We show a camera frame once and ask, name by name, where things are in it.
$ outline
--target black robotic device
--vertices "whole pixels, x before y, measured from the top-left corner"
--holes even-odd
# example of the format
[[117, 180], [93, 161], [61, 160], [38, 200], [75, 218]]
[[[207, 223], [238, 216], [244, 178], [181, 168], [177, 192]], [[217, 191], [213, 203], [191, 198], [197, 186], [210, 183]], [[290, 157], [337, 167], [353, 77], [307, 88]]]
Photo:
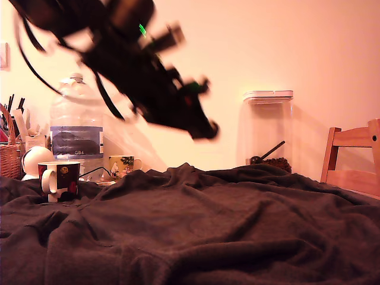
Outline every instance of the black robotic device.
[[[85, 52], [77, 51], [81, 60], [95, 74], [99, 91], [110, 111], [123, 120], [107, 95], [99, 74], [111, 81], [133, 104], [134, 113], [140, 113], [151, 124], [188, 131], [194, 139], [215, 138], [219, 127], [209, 121], [199, 101], [199, 95], [208, 91], [208, 80], [184, 82], [174, 67], [165, 68], [157, 54], [176, 46], [183, 40], [178, 25], [156, 37], [145, 46], [139, 40], [152, 18], [155, 6], [152, 0], [10, 0], [23, 20], [26, 32], [41, 52], [30, 30], [32, 25], [51, 31], [65, 48], [70, 47], [64, 37], [89, 28], [93, 44]], [[55, 90], [31, 66], [33, 73]]]

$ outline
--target black cable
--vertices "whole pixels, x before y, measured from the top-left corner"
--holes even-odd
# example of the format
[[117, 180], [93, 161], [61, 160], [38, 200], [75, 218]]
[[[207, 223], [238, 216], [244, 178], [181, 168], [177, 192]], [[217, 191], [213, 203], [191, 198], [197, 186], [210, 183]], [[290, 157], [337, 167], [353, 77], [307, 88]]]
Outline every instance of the black cable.
[[61, 92], [59, 92], [57, 89], [55, 89], [54, 87], [52, 87], [49, 83], [47, 83], [38, 73], [37, 71], [33, 68], [33, 66], [30, 64], [29, 60], [27, 59], [24, 51], [23, 51], [23, 48], [21, 47], [21, 40], [20, 40], [20, 28], [18, 26], [18, 21], [17, 19], [15, 19], [15, 36], [16, 36], [16, 41], [17, 41], [17, 45], [18, 45], [18, 49], [20, 50], [21, 52], [21, 55], [23, 56], [24, 60], [25, 60], [25, 63], [27, 64], [27, 66], [29, 67], [29, 69], [32, 71], [32, 73], [43, 83], [45, 84], [46, 86], [48, 86], [51, 90], [53, 90], [54, 92], [58, 93], [59, 95], [62, 95]]
[[120, 114], [119, 110], [117, 110], [117, 108], [115, 107], [115, 105], [112, 103], [112, 100], [111, 98], [108, 96], [107, 94], [107, 91], [106, 89], [104, 88], [103, 84], [102, 84], [102, 81], [99, 77], [99, 74], [93, 70], [93, 73], [95, 75], [95, 78], [96, 78], [96, 84], [97, 84], [97, 88], [99, 89], [99, 92], [100, 92], [100, 95], [102, 95], [102, 98], [104, 100], [104, 102], [106, 103], [108, 109], [112, 112], [112, 114], [117, 117], [118, 119], [121, 119], [123, 121], [125, 121], [124, 117]]
[[39, 50], [40, 52], [46, 53], [45, 49], [42, 47], [42, 45], [38, 42], [38, 40], [34, 36], [33, 32], [31, 31], [31, 28], [28, 24], [28, 21], [24, 17], [23, 17], [23, 23], [24, 23], [25, 31], [26, 31], [31, 43], [33, 44], [33, 46], [37, 50]]
[[83, 177], [83, 176], [85, 176], [85, 175], [87, 175], [87, 174], [90, 174], [91, 172], [97, 171], [97, 170], [99, 170], [99, 169], [104, 169], [105, 171], [107, 171], [108, 175], [111, 176], [111, 173], [109, 173], [109, 171], [108, 171], [107, 169], [105, 169], [103, 166], [101, 166], [101, 167], [95, 168], [94, 170], [91, 170], [91, 171], [89, 171], [89, 172], [86, 172], [85, 174], [82, 174], [82, 175], [80, 175], [79, 177]]

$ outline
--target wicker basket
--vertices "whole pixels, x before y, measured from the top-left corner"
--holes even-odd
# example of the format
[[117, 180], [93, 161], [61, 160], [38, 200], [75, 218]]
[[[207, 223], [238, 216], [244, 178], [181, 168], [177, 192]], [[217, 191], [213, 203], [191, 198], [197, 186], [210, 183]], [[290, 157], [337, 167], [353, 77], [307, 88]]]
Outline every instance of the wicker basket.
[[16, 144], [15, 130], [11, 115], [0, 104], [0, 111], [4, 114], [8, 123], [9, 137], [7, 145], [0, 145], [0, 176], [20, 178], [20, 150]]

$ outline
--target patterned mug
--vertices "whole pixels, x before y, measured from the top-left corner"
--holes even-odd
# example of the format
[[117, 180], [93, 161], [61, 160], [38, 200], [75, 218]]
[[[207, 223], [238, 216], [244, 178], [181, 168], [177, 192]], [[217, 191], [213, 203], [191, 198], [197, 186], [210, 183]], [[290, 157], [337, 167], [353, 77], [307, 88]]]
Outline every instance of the patterned mug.
[[143, 168], [141, 159], [135, 159], [134, 156], [109, 156], [108, 161], [111, 178], [114, 180], [120, 180], [128, 173]]
[[49, 202], [73, 200], [78, 194], [80, 162], [50, 161], [38, 164], [43, 195]]

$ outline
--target chair backrest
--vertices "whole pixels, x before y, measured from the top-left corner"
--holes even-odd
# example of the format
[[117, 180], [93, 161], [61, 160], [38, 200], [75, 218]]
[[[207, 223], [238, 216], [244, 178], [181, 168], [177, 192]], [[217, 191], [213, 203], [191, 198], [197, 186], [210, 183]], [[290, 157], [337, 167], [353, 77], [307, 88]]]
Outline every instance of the chair backrest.
[[[372, 148], [375, 173], [336, 170], [339, 147]], [[380, 119], [369, 121], [364, 128], [330, 128], [321, 182], [380, 197]]]

